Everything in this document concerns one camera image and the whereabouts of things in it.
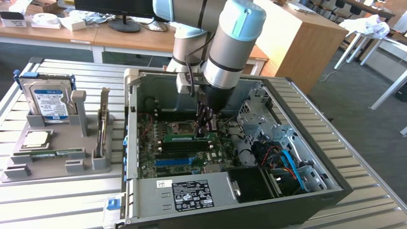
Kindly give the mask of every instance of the barcode sticker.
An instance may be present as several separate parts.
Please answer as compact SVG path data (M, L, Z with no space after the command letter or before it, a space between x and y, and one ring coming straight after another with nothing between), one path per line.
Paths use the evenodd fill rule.
M158 188L173 187L173 180L158 180Z
M74 42L74 43L82 43L82 44L90 44L90 43L91 43L91 42L81 41L81 40L71 40L71 42Z

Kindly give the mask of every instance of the gray parts tray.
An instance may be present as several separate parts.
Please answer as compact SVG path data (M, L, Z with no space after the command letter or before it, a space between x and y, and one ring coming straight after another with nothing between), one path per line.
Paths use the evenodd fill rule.
M113 148L113 131L114 131L114 115L109 116L107 138L106 138L106 155L103 158L94 158L94 150L98 143L98 116L87 115L89 122L89 137L82 136L82 126L65 124L53 124L49 126L30 127L29 123L23 129L21 138L17 142L15 152L19 151L26 139L26 134L33 130L54 130L50 150L70 150L85 149L85 153L75 152L70 156L59 156L51 158L33 158L30 156L11 156L14 166L5 169L0 176L2 182L15 182L23 180L35 180L54 177L67 177L77 175L89 175L106 173L111 170L111 148ZM22 168L15 168L27 164L26 171Z

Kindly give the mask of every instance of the robotic arm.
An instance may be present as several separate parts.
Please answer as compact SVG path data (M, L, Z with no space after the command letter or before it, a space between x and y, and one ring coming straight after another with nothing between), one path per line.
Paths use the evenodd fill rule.
M178 68L181 72L187 71L187 62L198 65L206 61L203 76L209 85L198 90L197 113L202 135L233 95L262 33L266 11L249 0L154 0L154 10L159 17L197 28L187 29L191 34L177 34L173 61L186 66ZM186 55L209 42L206 31L215 32L210 52L203 49L186 60Z

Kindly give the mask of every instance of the gray carpet floor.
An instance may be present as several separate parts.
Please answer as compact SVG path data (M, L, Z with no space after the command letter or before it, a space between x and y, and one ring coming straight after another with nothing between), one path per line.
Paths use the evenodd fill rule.
M342 55L338 51L322 78L334 71ZM93 53L30 45L0 43L0 97L14 83L13 72L23 69L31 57L93 62ZM137 58L133 54L105 53L105 62L147 66L150 56ZM154 57L151 67L167 65L166 57ZM326 82L319 82L310 96L322 111L334 117L333 124L345 135L366 161L407 202L407 138L400 131L407 126L407 103L390 98L377 111L374 104L390 84L382 77L357 63L346 64Z

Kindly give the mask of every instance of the monitor stand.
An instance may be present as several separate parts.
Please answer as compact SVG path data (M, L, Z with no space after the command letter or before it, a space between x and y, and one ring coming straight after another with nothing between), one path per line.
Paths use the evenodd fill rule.
M115 20L110 21L109 26L119 32L139 32L141 31L139 24L133 20L127 20L126 16L123 16L123 20L115 19Z

